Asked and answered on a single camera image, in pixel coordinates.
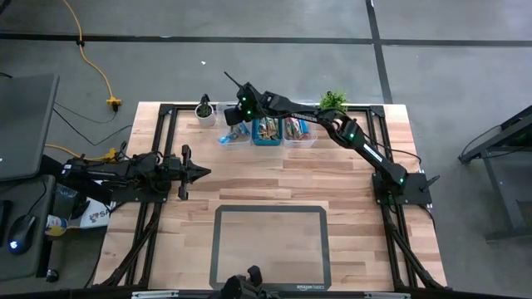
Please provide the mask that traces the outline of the grey monitor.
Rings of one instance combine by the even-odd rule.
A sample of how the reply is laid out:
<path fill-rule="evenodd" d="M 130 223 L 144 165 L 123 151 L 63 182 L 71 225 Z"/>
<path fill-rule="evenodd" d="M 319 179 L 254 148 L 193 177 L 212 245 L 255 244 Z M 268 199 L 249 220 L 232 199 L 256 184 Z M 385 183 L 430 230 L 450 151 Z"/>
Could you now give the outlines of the grey monitor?
<path fill-rule="evenodd" d="M 59 76 L 0 78 L 0 182 L 40 168 Z"/>

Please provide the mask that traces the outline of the grey-bordered beige silicone mat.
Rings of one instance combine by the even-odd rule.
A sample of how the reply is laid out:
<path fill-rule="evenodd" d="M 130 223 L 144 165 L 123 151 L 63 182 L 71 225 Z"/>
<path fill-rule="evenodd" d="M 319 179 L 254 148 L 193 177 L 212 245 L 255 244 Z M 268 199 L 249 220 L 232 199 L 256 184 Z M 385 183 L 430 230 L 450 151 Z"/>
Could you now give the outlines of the grey-bordered beige silicone mat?
<path fill-rule="evenodd" d="M 327 213 L 320 206 L 221 205 L 215 211 L 209 284 L 220 289 L 256 266 L 272 291 L 332 285 Z"/>

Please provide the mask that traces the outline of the black mouse with blue light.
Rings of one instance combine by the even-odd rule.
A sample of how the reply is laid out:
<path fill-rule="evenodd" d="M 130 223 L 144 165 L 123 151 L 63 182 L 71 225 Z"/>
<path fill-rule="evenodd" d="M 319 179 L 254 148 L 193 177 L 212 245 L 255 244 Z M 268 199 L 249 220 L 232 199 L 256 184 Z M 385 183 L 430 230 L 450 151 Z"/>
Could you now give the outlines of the black mouse with blue light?
<path fill-rule="evenodd" d="M 22 255 L 29 250 L 36 223 L 37 217 L 30 214 L 24 214 L 14 221 L 7 236 L 7 248 L 12 255 Z"/>

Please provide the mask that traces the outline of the yellow white bottle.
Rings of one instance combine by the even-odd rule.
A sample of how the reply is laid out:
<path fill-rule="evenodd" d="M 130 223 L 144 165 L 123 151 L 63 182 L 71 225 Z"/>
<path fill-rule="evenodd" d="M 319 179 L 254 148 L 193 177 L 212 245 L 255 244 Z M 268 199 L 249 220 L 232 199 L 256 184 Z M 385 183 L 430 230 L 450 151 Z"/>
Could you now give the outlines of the yellow white bottle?
<path fill-rule="evenodd" d="M 47 215 L 47 224 L 45 227 L 45 234 L 50 237 L 60 237 L 68 229 L 68 221 L 65 218 L 60 218 L 54 215 Z"/>

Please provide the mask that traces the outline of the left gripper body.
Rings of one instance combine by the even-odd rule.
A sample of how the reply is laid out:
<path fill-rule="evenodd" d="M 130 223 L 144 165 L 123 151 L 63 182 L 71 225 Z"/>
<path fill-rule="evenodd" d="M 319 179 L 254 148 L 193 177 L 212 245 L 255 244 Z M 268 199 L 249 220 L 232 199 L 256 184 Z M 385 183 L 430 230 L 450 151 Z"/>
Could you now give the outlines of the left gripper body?
<path fill-rule="evenodd" d="M 166 161 L 167 173 L 171 181 L 180 181 L 178 197 L 181 200 L 189 198 L 188 185 L 193 183 L 194 170 L 191 162 L 191 149 L 188 145 L 182 146 L 179 158 L 172 154 Z"/>

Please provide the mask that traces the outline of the clear plastic bin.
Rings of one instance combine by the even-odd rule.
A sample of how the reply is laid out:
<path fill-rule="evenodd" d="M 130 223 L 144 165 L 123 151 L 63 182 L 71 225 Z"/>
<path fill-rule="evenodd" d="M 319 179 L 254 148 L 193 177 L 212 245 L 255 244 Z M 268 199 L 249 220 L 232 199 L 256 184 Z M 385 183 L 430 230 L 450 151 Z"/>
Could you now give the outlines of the clear plastic bin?
<path fill-rule="evenodd" d="M 235 102 L 220 102 L 219 104 L 217 104 L 215 106 L 216 113 L 217 113 L 217 126 L 218 126 L 217 140 L 218 140 L 219 137 L 222 137 L 222 136 L 228 134 L 229 133 L 229 129 L 232 126 L 232 125 L 227 125 L 227 122 L 226 122 L 226 119 L 225 119 L 225 115 L 224 115 L 224 111 L 229 109 L 229 108 L 234 108 L 235 106 L 236 106 Z M 248 139 L 247 138 L 243 138 L 243 137 L 239 137 L 238 139 L 232 140 L 230 143 L 228 143 L 226 145 L 222 145 L 222 146 L 229 147 L 229 148 L 237 148 L 237 147 L 244 147 L 244 146 L 250 145 L 250 143 L 251 143 L 251 126 L 250 126 L 250 123 L 246 123 L 246 122 L 240 122 L 240 123 L 245 123 L 247 125 L 247 127 L 249 129 L 250 137 Z"/>
<path fill-rule="evenodd" d="M 315 112 L 318 110 L 315 103 L 309 100 L 290 101 L 287 104 L 286 112 L 283 113 L 283 143 L 286 147 L 290 148 L 310 148 L 317 140 L 317 118 Z M 309 133 L 303 134 L 300 140 L 287 140 L 285 137 L 285 124 L 284 119 L 298 119 L 305 120 L 308 125 Z"/>

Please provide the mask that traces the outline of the dark grey desk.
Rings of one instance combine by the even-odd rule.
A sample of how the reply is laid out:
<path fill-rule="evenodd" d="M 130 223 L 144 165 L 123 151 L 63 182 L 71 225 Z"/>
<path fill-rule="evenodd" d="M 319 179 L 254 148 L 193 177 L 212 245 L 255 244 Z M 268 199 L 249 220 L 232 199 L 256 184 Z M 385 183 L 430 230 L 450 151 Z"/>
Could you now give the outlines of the dark grey desk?
<path fill-rule="evenodd" d="M 13 202 L 7 236 L 14 221 L 24 214 L 37 217 L 32 245 L 22 255 L 12 255 L 7 236 L 0 248 L 0 282 L 24 277 L 44 277 L 50 257 L 51 242 L 45 235 L 47 215 L 52 211 L 56 180 L 51 175 L 0 184 L 0 200 Z"/>

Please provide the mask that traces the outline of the white printed box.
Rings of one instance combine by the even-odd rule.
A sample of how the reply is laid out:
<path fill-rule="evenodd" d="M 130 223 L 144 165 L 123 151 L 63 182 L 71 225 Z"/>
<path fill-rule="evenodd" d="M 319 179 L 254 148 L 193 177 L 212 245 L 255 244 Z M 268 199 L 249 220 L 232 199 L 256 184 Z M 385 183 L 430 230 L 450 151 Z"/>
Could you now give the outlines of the white printed box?
<path fill-rule="evenodd" d="M 88 198 L 88 208 L 76 219 L 68 221 L 68 228 L 90 229 L 107 227 L 110 222 L 110 211 L 116 207 L 116 202 L 105 205 Z"/>

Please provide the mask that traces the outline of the black handheld device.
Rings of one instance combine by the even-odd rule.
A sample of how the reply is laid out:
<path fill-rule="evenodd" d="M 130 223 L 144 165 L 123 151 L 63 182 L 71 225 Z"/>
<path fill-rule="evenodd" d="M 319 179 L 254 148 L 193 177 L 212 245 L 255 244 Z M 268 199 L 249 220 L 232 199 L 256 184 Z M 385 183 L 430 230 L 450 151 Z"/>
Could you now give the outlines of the black handheld device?
<path fill-rule="evenodd" d="M 277 292 L 269 292 L 263 286 L 260 268 L 256 265 L 247 270 L 248 275 L 230 277 L 219 291 L 207 299 L 283 299 Z"/>

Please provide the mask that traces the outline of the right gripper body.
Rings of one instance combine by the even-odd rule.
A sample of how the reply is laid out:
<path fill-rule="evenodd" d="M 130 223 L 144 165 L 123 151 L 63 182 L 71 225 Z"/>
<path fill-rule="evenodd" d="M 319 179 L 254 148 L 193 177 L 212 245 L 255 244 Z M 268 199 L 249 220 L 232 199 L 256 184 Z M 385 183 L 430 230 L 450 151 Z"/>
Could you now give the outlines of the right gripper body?
<path fill-rule="evenodd" d="M 268 116 L 268 99 L 270 92 L 259 93 L 249 82 L 241 85 L 237 92 L 237 104 L 224 110 L 224 118 L 227 125 L 237 125 L 241 122 L 250 122 Z"/>

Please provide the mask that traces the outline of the dark plant in white pot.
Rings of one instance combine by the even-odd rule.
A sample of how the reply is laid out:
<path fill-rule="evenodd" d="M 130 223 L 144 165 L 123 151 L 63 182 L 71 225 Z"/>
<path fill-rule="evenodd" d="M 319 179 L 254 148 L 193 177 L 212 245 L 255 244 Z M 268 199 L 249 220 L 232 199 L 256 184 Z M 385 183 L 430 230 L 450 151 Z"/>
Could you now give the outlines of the dark plant in white pot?
<path fill-rule="evenodd" d="M 195 108 L 195 115 L 202 127 L 214 126 L 216 123 L 216 116 L 214 107 L 210 104 L 210 98 L 207 94 L 203 94 L 199 104 Z"/>

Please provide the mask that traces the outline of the black metal table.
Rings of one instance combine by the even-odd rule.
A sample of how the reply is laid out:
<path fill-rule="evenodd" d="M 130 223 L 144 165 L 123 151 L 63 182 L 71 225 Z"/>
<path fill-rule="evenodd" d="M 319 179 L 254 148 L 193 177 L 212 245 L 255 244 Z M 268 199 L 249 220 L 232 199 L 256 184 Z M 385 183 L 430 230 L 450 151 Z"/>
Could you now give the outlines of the black metal table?
<path fill-rule="evenodd" d="M 485 240 L 532 238 L 532 105 L 495 128 L 498 132 L 479 145 L 467 144 L 458 160 L 461 164 L 482 160 L 492 189 L 504 204 L 510 226 Z"/>

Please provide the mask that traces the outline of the teal plastic bin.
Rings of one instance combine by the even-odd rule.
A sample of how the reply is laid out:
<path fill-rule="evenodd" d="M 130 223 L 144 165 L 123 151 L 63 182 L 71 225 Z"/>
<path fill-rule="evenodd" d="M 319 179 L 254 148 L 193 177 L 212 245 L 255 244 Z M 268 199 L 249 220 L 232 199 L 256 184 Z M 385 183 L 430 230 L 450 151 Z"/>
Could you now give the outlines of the teal plastic bin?
<path fill-rule="evenodd" d="M 256 120 L 252 121 L 252 141 L 257 146 L 278 146 L 282 143 L 283 140 L 283 121 L 281 119 L 278 120 L 278 126 L 279 126 L 279 139 L 278 140 L 256 140 Z"/>

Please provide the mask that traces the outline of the leafy green plant white pot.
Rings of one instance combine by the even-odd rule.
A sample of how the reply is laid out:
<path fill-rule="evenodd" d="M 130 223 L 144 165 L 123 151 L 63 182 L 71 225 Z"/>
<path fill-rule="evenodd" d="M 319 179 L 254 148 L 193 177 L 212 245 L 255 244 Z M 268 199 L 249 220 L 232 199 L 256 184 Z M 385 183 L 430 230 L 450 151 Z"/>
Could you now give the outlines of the leafy green plant white pot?
<path fill-rule="evenodd" d="M 327 91 L 320 100 L 319 109 L 321 111 L 336 111 L 345 114 L 347 107 L 346 94 L 336 91 Z"/>

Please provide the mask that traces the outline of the black keyboard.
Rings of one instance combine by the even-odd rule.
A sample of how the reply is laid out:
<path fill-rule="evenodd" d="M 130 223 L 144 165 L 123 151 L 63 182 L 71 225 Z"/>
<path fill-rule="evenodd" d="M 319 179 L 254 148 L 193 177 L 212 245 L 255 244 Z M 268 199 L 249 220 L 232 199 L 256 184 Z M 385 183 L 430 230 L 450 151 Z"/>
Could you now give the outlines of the black keyboard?
<path fill-rule="evenodd" d="M 7 236 L 7 226 L 12 206 L 13 202 L 11 200 L 0 200 L 0 248 L 3 246 L 4 238 Z"/>

